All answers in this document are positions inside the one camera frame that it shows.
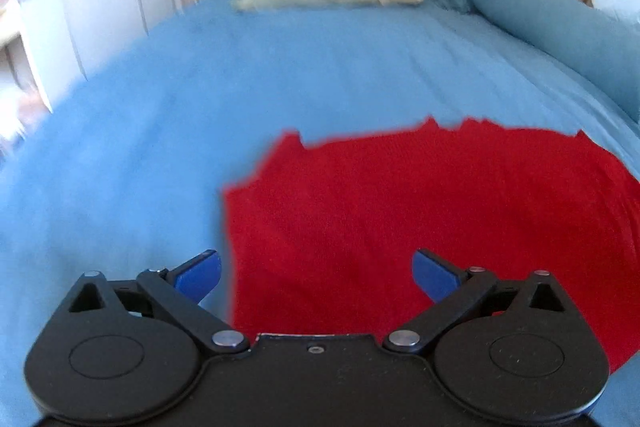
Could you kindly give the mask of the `red knit sweater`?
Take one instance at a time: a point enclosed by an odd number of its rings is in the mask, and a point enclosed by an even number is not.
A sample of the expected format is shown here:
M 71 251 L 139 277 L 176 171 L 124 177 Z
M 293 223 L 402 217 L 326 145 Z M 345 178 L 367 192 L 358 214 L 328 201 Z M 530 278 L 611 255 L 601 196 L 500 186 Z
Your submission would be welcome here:
M 613 367 L 639 348 L 639 183 L 587 135 L 427 121 L 306 147 L 295 133 L 224 191 L 231 321 L 245 335 L 378 337 L 430 305 L 421 248 L 507 280 L 543 269 Z

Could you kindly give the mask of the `blue bed sheet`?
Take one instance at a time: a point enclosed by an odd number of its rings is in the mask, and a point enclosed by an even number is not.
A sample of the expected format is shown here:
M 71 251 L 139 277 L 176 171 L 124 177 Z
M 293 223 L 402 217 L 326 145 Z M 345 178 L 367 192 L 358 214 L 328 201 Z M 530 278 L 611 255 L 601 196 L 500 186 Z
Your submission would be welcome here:
M 75 90 L 1 169 L 1 421 L 40 418 L 26 355 L 70 286 L 227 249 L 219 193 L 284 130 L 308 142 L 434 118 L 586 132 L 639 169 L 639 127 L 478 15 L 431 3 L 239 12 L 205 0 Z

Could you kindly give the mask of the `white shelf unit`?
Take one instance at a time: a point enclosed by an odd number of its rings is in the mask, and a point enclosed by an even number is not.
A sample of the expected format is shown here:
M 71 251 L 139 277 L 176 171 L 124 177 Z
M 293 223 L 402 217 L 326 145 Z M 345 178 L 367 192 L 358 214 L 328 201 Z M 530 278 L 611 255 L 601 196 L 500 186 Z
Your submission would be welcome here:
M 1 156 L 11 155 L 82 77 L 63 0 L 1 0 Z

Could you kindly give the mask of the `rolled blue blanket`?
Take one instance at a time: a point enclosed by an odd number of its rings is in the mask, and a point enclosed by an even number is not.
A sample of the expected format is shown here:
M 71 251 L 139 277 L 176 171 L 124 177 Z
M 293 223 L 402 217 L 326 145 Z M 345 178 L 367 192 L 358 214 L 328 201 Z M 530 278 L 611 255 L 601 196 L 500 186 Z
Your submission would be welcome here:
M 549 54 L 639 120 L 639 31 L 578 0 L 431 0 Z

